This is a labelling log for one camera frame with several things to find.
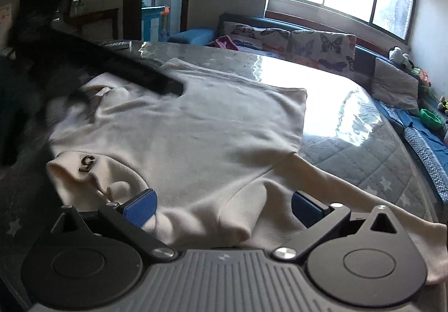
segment sofa armrest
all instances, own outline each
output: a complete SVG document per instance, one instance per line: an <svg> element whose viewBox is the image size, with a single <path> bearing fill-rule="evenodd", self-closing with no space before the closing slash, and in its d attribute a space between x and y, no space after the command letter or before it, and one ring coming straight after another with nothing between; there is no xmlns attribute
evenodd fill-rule
<svg viewBox="0 0 448 312"><path fill-rule="evenodd" d="M186 32L173 34L168 38L170 43L192 44L192 45L207 45L216 39L214 29L196 28L190 29Z"/></svg>

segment silver bolt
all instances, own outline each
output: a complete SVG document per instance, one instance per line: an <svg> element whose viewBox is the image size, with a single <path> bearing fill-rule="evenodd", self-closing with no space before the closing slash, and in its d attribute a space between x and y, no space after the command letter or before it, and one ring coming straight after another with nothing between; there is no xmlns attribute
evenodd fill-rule
<svg viewBox="0 0 448 312"><path fill-rule="evenodd" d="M297 251L290 247L279 247L274 250L273 255L281 260L290 260L297 256Z"/></svg>
<svg viewBox="0 0 448 312"><path fill-rule="evenodd" d="M176 252L171 249L171 247L158 247L156 249L151 250L152 256L154 258L160 259L160 260L168 260L171 259L174 255L176 255Z"/></svg>

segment green plastic basket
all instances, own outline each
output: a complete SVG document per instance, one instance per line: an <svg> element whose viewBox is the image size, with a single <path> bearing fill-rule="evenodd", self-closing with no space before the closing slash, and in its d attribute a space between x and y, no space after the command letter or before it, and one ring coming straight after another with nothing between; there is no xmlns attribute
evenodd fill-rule
<svg viewBox="0 0 448 312"><path fill-rule="evenodd" d="M437 116L425 109L420 109L420 121L431 130L439 130L443 126Z"/></svg>

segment butterfly print cushion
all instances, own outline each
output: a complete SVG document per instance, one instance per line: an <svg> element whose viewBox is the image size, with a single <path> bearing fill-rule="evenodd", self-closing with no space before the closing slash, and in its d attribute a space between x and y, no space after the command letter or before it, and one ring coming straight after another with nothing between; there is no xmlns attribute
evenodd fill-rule
<svg viewBox="0 0 448 312"><path fill-rule="evenodd" d="M354 35L297 30L291 33L291 41L293 62L352 77L356 44Z"/></svg>
<svg viewBox="0 0 448 312"><path fill-rule="evenodd" d="M221 35L228 35L241 47L286 56L291 32L277 28L257 28L250 25L224 22Z"/></svg>

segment sofa backrest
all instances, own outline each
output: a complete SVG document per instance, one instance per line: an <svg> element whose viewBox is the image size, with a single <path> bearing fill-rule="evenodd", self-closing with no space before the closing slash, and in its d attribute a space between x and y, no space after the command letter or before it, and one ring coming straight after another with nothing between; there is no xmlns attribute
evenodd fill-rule
<svg viewBox="0 0 448 312"><path fill-rule="evenodd" d="M282 22L279 20L272 20L266 18L257 18L254 16L238 15L223 13L220 16L217 34L220 35L223 29L224 22L235 22L241 24L247 24L252 27L258 28L279 28L293 32L294 30L312 30L307 27L301 27L299 25ZM364 87L368 93L371 93L371 80L375 74L375 59L380 58L388 63L391 63L395 67L399 68L395 63L380 54L372 52L364 47L356 45L355 47L355 62L353 65L353 81Z"/></svg>

